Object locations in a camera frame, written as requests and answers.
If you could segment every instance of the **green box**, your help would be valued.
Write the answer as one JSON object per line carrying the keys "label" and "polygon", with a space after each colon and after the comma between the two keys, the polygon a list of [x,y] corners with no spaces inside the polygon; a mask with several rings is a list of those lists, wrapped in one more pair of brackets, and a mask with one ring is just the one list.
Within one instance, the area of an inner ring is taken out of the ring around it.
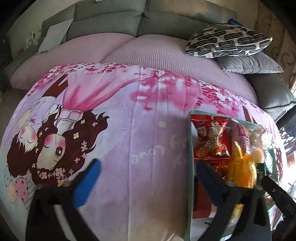
{"label": "green box", "polygon": [[[187,131],[188,131],[188,151],[189,151],[189,155],[188,155],[188,170],[189,170],[189,174],[188,174],[188,223],[187,223],[187,229],[185,231],[185,235],[184,235],[184,241],[191,241],[191,225],[192,225],[192,214],[193,214],[193,202],[194,202],[194,161],[193,161],[193,149],[194,146],[197,145],[197,136],[195,136],[193,133],[196,132],[196,129],[194,127],[194,125],[191,123],[191,119],[190,119],[190,115],[191,114],[200,114],[200,115],[212,115],[212,116],[222,116],[222,117],[226,117],[228,119],[235,119],[237,120],[241,125],[245,126],[248,129],[256,129],[259,128],[260,126],[248,121],[244,121],[244,120],[239,120],[233,117],[229,117],[226,115],[220,115],[220,114],[216,114],[216,113],[210,113],[210,112],[206,112],[206,111],[199,111],[199,110],[191,110],[189,112],[188,118],[187,118]],[[275,155],[273,150],[269,151],[272,158],[273,158],[273,174],[272,174],[272,178],[277,180],[277,173],[276,173],[276,159],[275,159]],[[267,207],[267,210],[269,210],[270,208],[273,207],[273,203],[270,204]],[[233,229],[229,229],[226,230],[222,236],[226,237],[228,235],[230,235],[233,232]]]}

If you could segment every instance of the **brown hair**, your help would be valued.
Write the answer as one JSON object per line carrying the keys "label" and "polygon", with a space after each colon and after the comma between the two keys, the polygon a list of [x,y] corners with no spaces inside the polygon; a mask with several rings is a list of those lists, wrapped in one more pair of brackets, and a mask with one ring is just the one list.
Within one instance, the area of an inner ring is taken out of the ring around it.
{"label": "brown hair", "polygon": [[[31,167],[32,179],[35,184],[43,184],[44,186],[56,186],[58,180],[66,179],[73,173],[77,172],[85,162],[84,153],[90,153],[95,148],[95,141],[98,134],[105,130],[108,126],[108,116],[103,116],[101,113],[97,118],[88,110],[83,113],[82,119],[74,124],[73,129],[68,130],[62,134],[65,137],[66,148],[63,157],[58,161],[55,167],[51,170],[37,167]],[[46,136],[49,134],[57,133],[57,128],[53,126],[54,120],[49,117],[48,121],[44,123],[38,130],[38,146],[37,154],[41,152]],[[39,133],[42,131],[42,135],[39,140]],[[57,170],[62,171],[62,176],[57,174]],[[45,172],[47,177],[41,176],[40,174]]]}
{"label": "brown hair", "polygon": [[32,160],[37,160],[36,148],[25,152],[25,145],[18,139],[19,132],[14,136],[7,154],[7,164],[13,177],[25,176],[32,166]]}
{"label": "brown hair", "polygon": [[[68,81],[66,80],[61,84],[61,82],[67,77],[67,74],[61,76],[56,82],[54,82],[49,89],[44,93],[42,97],[45,96],[53,96],[57,98],[59,94],[61,94],[68,86]],[[54,118],[56,114],[53,114],[48,118],[48,121],[42,124],[42,127],[39,128],[38,135],[38,146],[34,147],[32,150],[25,152],[25,146],[18,139],[19,132],[14,136],[11,142],[10,149],[7,154],[7,164],[10,174],[13,177],[17,177],[18,175],[24,176],[27,174],[29,168],[32,167],[34,163],[37,162],[37,158],[39,153],[42,150],[44,145],[44,140],[47,135],[51,132],[57,133],[57,128],[54,127]]]}

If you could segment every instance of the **bed sheet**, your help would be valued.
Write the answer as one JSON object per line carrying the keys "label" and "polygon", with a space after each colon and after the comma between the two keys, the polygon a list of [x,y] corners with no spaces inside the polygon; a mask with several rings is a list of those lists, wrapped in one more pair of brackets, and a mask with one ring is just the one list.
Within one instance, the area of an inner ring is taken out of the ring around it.
{"label": "bed sheet", "polygon": [[1,201],[20,240],[36,185],[61,186],[93,158],[101,159],[102,173],[79,211],[100,240],[181,240],[187,220],[186,118],[192,109],[266,127],[277,144],[284,185],[287,159],[279,131],[246,99],[170,71],[60,65],[20,102],[1,144]]}

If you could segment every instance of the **cartoon boy face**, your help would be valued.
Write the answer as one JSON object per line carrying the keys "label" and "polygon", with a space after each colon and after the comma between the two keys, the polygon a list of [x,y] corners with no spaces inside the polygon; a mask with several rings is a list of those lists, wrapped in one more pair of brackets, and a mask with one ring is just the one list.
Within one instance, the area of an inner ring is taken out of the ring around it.
{"label": "cartoon boy face", "polygon": [[24,126],[18,134],[18,140],[25,146],[25,152],[37,146],[37,134],[31,126]]}

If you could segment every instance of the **curtain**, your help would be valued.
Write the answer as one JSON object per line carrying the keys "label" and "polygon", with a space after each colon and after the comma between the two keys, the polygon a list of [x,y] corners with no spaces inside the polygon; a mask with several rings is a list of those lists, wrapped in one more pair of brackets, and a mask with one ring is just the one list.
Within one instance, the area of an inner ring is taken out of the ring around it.
{"label": "curtain", "polygon": [[273,38],[264,52],[283,68],[279,77],[296,97],[296,44],[276,15],[262,2],[259,2],[255,31]]}

